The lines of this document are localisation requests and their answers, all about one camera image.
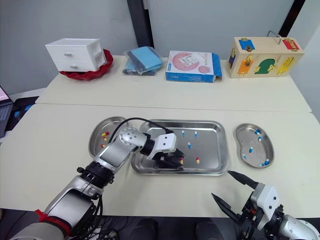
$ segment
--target metal handle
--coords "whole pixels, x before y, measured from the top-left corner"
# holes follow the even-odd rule
[[[274,35],[276,35],[277,37],[279,37],[279,42],[278,42],[278,45],[281,43],[281,40],[282,40],[282,36],[280,36],[279,34],[275,33],[274,31],[268,31],[268,34],[266,35],[267,37],[269,37],[269,34],[272,33]]]

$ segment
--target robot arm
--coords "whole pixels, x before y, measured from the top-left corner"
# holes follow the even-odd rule
[[[281,204],[278,206],[279,195],[274,186],[256,182],[235,171],[228,173],[240,183],[254,189],[241,215],[234,213],[230,205],[212,193],[220,209],[238,225],[242,225],[246,219],[251,221],[251,229],[241,236],[242,240],[252,239],[255,229],[264,229],[265,236],[270,240],[281,237],[291,240],[320,240],[320,234],[313,225],[283,213],[284,208]]]
[[[122,129],[85,169],[78,167],[80,175],[71,180],[44,212],[36,211],[39,222],[27,226],[11,240],[63,240],[79,235],[97,213],[93,200],[101,198],[104,187],[112,184],[114,175],[131,153],[141,153],[157,165],[181,171],[179,160],[184,154],[176,147],[177,136],[173,132],[152,140],[150,135],[133,127]]]

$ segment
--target laptop keyboard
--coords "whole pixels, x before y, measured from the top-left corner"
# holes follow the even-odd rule
[[[10,106],[5,106],[0,108],[0,121],[3,121],[6,119],[9,109],[10,109]]]

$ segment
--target white wall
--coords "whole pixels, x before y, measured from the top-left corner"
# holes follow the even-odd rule
[[[304,49],[290,75],[320,122],[320,1],[306,0],[289,34]]]
[[[148,0],[154,47],[214,52],[227,59],[233,37],[279,32],[293,0]]]
[[[100,38],[114,55],[136,48],[127,0],[0,0],[0,84],[11,95],[58,74],[45,44]]]
[[[320,25],[304,49],[304,56],[291,71],[291,77],[320,122]]]
[[[320,1],[306,0],[294,21],[288,37],[297,39],[300,46],[305,49],[319,25]]]

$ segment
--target orange panel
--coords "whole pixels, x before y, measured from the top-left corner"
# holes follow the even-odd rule
[[[247,74],[254,61],[243,60],[239,67],[238,74]]]

